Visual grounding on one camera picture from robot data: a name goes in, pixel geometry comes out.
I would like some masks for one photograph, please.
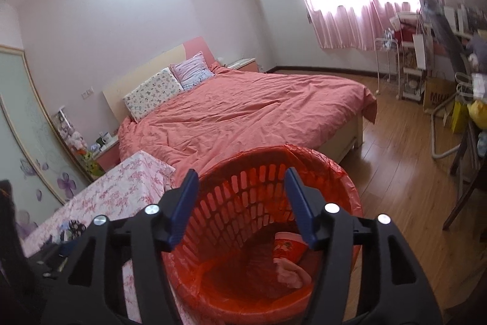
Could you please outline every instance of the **floral pillow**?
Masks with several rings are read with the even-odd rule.
[[[213,76],[213,72],[208,69],[201,52],[180,64],[171,64],[170,68],[184,90],[190,90],[203,82],[203,80]]]
[[[133,119],[139,122],[160,104],[182,91],[183,88],[170,69],[164,68],[127,94],[123,100]]]

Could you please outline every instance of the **plush toy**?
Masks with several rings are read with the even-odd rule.
[[[101,177],[101,176],[105,175],[105,172],[101,168],[100,164],[98,164],[95,160],[93,160],[92,154],[90,152],[84,151],[82,156],[83,156],[83,159],[85,161],[87,170],[93,176]]]
[[[63,139],[64,142],[67,142],[68,138],[69,138],[69,135],[68,133],[63,130],[63,129],[59,129],[59,135],[61,136],[61,138]]]
[[[86,141],[83,139],[83,137],[78,131],[75,131],[71,134],[71,137],[69,137],[68,142],[76,150],[82,150],[88,147]]]

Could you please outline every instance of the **headboard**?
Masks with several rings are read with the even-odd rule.
[[[123,101],[123,97],[128,93],[135,90],[140,84],[154,76],[160,70],[167,68],[170,64],[178,64],[182,61],[189,60],[200,51],[203,52],[208,66],[215,62],[215,57],[208,48],[205,40],[199,36],[160,54],[104,89],[103,94],[115,118],[122,123],[127,116],[130,116]]]

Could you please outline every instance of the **electrical outlet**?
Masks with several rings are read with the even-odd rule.
[[[94,93],[93,87],[90,87],[88,90],[86,90],[84,93],[82,93],[81,97],[83,97],[83,99],[86,100],[93,93]]]

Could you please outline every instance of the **pink duvet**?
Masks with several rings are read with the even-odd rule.
[[[215,76],[118,131],[122,160],[143,150],[176,168],[203,173],[255,147],[318,148],[362,112],[374,122],[377,103],[352,80],[326,75],[240,72],[212,65]]]

